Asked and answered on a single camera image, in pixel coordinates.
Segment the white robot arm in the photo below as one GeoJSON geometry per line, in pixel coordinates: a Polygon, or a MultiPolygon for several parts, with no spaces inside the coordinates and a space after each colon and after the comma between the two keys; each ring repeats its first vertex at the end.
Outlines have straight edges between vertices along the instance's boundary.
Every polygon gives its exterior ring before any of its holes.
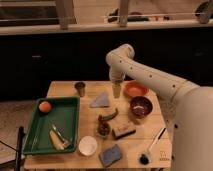
{"type": "Polygon", "coordinates": [[[140,64],[134,55],[129,44],[108,52],[109,79],[122,83],[128,75],[176,104],[171,171],[213,171],[213,87],[140,64]]]}

